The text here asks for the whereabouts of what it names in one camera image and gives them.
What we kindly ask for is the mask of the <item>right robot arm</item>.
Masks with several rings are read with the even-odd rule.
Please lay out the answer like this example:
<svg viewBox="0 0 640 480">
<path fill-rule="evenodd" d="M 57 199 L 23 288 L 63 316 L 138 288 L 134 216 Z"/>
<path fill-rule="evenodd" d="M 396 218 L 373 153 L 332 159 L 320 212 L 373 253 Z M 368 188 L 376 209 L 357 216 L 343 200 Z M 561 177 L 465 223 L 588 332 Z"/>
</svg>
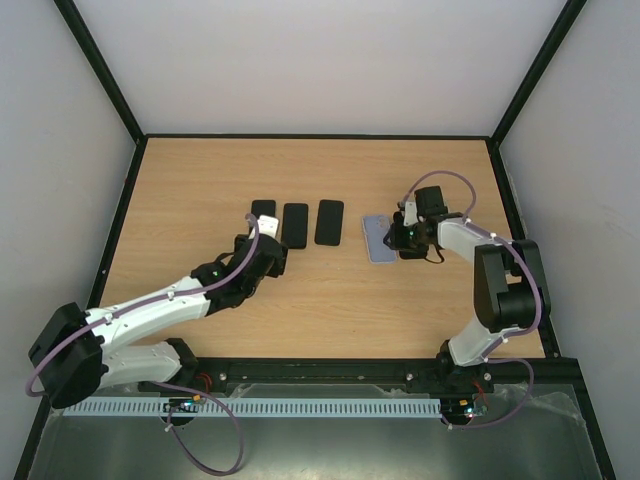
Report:
<svg viewBox="0 0 640 480">
<path fill-rule="evenodd" d="M 550 300 L 538 245 L 507 240 L 472 222 L 468 212 L 451 212 L 438 186 L 408 193 L 398 203 L 383 243 L 404 260 L 454 253 L 473 267 L 473 316 L 445 341 L 449 357 L 436 367 L 445 390 L 460 390 L 471 366 L 485 363 L 500 345 L 535 331 L 549 315 Z"/>
</svg>

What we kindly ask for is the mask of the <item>phone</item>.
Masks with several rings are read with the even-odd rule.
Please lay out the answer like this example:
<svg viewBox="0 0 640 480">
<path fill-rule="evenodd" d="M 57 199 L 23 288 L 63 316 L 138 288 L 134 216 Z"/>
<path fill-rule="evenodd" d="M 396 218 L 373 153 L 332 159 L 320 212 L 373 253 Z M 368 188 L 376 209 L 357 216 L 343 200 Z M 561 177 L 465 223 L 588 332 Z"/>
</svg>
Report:
<svg viewBox="0 0 640 480">
<path fill-rule="evenodd" d="M 251 203 L 251 214 L 256 218 L 261 216 L 276 216 L 276 201 L 273 199 L 256 199 Z"/>
<path fill-rule="evenodd" d="M 305 203 L 286 203 L 283 207 L 281 241 L 289 248 L 307 246 L 309 208 Z"/>
</svg>

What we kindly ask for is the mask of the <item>black smartphone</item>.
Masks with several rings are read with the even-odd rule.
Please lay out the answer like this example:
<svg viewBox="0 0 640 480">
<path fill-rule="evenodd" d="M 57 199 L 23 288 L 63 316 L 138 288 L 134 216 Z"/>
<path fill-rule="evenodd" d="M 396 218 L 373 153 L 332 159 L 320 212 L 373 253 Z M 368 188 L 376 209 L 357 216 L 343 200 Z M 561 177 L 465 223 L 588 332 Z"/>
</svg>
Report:
<svg viewBox="0 0 640 480">
<path fill-rule="evenodd" d="M 339 246 L 342 238 L 344 203 L 340 200 L 319 201 L 314 242 L 322 246 Z"/>
</svg>

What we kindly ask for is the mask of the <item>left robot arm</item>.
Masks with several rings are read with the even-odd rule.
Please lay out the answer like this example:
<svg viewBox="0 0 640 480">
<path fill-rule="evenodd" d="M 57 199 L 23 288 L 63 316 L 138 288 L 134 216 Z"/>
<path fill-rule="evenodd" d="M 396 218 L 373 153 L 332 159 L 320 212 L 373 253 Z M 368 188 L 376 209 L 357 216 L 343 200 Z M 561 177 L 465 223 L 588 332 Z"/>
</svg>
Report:
<svg viewBox="0 0 640 480">
<path fill-rule="evenodd" d="M 109 307 L 57 308 L 29 349 L 34 370 L 26 395 L 44 396 L 62 409 L 107 387 L 179 377 L 190 363 L 187 348 L 176 340 L 151 346 L 140 340 L 239 307 L 264 278 L 283 274 L 287 255 L 287 247 L 268 234 L 240 235 L 233 252 L 159 291 Z"/>
</svg>

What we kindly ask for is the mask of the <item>lilac phone case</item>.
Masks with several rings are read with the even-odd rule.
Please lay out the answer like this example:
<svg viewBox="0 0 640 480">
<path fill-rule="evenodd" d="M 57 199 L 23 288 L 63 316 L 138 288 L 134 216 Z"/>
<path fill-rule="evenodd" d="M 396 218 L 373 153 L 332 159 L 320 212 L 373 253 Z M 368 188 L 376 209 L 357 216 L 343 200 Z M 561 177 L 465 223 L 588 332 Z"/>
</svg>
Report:
<svg viewBox="0 0 640 480">
<path fill-rule="evenodd" d="M 392 264 L 397 260 L 397 254 L 385 243 L 384 238 L 389 232 L 391 223 L 384 215 L 366 215 L 362 217 L 362 227 L 369 261 L 374 265 Z"/>
</svg>

